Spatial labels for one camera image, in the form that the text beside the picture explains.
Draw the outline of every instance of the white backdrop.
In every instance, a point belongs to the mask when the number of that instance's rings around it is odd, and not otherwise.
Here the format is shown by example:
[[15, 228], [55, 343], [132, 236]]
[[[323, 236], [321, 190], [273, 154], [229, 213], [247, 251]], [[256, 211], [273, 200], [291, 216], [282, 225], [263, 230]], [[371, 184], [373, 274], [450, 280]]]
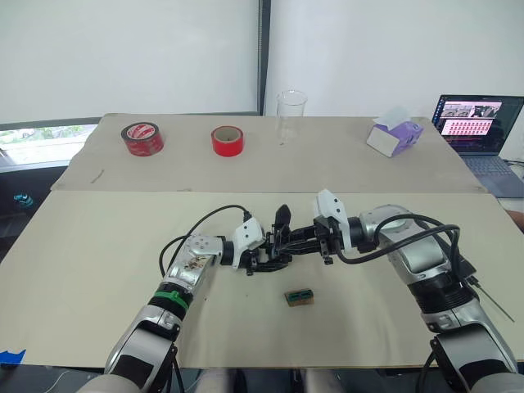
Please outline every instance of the white backdrop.
[[[524, 95], [524, 2], [273, 2], [267, 115], [286, 88], [308, 95], [305, 115], [431, 118], [442, 93]], [[524, 159], [524, 114], [502, 155]]]
[[2, 0], [0, 124], [256, 111], [258, 0]]

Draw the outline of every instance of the red tape roll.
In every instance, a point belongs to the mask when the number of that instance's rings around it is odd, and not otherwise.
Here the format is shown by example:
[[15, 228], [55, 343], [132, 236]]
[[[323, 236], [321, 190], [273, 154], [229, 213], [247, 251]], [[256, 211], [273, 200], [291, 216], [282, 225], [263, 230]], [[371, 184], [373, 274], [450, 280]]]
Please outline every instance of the red tape roll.
[[238, 127], [222, 125], [211, 133], [211, 143], [219, 156], [233, 157], [244, 149], [244, 133]]
[[128, 125], [122, 130], [121, 136], [129, 152], [135, 156], [152, 156], [164, 147], [158, 126], [153, 123]]

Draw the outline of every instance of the gray floor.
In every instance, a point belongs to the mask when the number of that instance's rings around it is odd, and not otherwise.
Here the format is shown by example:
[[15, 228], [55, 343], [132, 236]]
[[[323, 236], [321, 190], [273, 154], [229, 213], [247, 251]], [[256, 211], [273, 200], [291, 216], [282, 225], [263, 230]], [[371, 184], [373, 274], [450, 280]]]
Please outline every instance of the gray floor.
[[[247, 391], [253, 393], [291, 393], [288, 370], [245, 369]], [[183, 370], [186, 392], [198, 376], [198, 370]], [[97, 374], [68, 368], [44, 366], [19, 366], [0, 369], [0, 393], [72, 393]], [[414, 391], [417, 373], [408, 372], [386, 375], [384, 370], [337, 370], [342, 385], [348, 393], [405, 393]], [[428, 374], [425, 393], [450, 393], [438, 370]], [[178, 393], [176, 382], [172, 393]]]

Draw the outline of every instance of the white tissue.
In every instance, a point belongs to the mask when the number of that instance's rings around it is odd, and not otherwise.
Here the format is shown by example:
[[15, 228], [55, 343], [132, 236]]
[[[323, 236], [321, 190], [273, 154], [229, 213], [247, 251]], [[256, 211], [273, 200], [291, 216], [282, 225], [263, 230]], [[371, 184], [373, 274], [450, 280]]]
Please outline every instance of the white tissue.
[[386, 114], [373, 119], [373, 121], [380, 125], [385, 125], [387, 129], [391, 130], [399, 124], [404, 123], [405, 121], [410, 121], [408, 111], [402, 106], [396, 106], [393, 109], [390, 109]]

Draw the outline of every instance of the purple tissue box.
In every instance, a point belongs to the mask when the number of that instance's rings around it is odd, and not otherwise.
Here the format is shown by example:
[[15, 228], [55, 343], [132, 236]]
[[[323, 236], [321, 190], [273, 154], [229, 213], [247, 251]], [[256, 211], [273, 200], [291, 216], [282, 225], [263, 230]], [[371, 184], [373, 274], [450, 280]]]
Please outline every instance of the purple tissue box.
[[417, 143], [424, 128], [413, 121], [405, 121], [392, 130], [385, 125], [375, 124], [368, 137], [368, 145], [392, 157]]

